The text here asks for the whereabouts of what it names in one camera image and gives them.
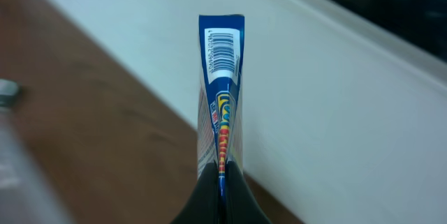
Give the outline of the blue Kool Fever box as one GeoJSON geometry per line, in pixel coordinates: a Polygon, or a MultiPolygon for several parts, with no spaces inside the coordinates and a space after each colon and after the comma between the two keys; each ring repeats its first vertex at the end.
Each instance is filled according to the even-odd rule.
{"type": "Polygon", "coordinates": [[[202,77],[199,102],[198,171],[217,164],[217,188],[226,200],[227,163],[242,168],[243,15],[198,19],[202,77]]]}

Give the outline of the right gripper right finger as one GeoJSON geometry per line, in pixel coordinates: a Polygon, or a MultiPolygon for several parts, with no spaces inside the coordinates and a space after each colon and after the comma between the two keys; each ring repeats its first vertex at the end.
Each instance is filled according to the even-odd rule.
{"type": "Polygon", "coordinates": [[[233,161],[226,163],[224,220],[227,224],[271,224],[233,161]]]}

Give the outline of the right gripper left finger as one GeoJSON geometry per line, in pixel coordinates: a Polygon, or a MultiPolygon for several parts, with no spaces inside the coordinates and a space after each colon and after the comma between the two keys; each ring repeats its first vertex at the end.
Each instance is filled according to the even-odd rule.
{"type": "Polygon", "coordinates": [[[208,163],[187,203],[171,224],[217,224],[218,208],[218,168],[216,163],[208,163]]]}

